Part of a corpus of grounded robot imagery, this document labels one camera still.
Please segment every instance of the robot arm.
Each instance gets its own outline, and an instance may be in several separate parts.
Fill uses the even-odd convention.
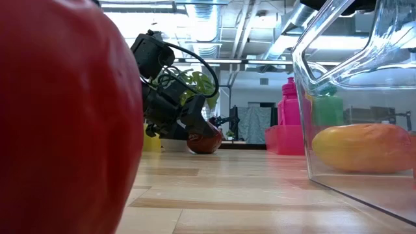
[[[161,138],[175,138],[186,140],[188,133],[197,133],[205,137],[214,136],[213,130],[203,119],[201,110],[205,103],[205,96],[196,94],[188,98],[185,104],[180,104],[180,97],[184,91],[190,89],[184,83],[173,80],[168,86],[158,86],[151,83],[156,79],[164,67],[174,63],[175,56],[171,44],[158,40],[154,32],[140,34],[131,46],[142,80],[143,113],[150,124],[146,134],[154,137],[156,133]],[[204,65],[213,73],[209,65]],[[213,73],[218,92],[218,80]]]

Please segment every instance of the yellow cup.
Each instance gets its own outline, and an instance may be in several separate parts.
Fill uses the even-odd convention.
[[[161,140],[159,139],[159,135],[156,134],[155,137],[150,137],[146,134],[147,124],[144,124],[143,128],[143,152],[161,152],[162,144]]]

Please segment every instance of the tomato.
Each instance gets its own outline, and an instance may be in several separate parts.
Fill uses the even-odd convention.
[[[0,233],[114,233],[142,149],[133,54],[91,0],[1,6]]]
[[[207,122],[213,130],[214,136],[203,136],[197,133],[189,133],[187,145],[194,153],[214,153],[222,143],[222,133],[213,124]]]

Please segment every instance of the pink bin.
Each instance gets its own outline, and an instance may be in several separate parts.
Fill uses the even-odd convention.
[[[275,125],[266,129],[267,151],[280,155],[305,155],[301,125]]]

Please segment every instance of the green plant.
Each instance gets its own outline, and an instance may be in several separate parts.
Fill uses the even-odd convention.
[[[206,74],[200,71],[194,71],[194,72],[192,71],[193,69],[181,71],[181,73],[178,73],[176,70],[172,70],[171,72],[174,75],[180,77],[187,85],[193,87],[201,94],[212,94],[215,90],[215,85],[213,84],[211,79],[208,76],[206,76]],[[157,80],[154,79],[152,83],[157,85]],[[181,104],[182,105],[185,104],[185,101],[194,95],[195,93],[190,90],[183,92],[181,96]],[[216,101],[218,100],[219,96],[220,94],[219,92],[217,92],[215,96],[206,99],[206,102],[210,109],[215,108]]]
[[[228,131],[226,136],[227,137],[235,137],[235,134],[232,131]]]

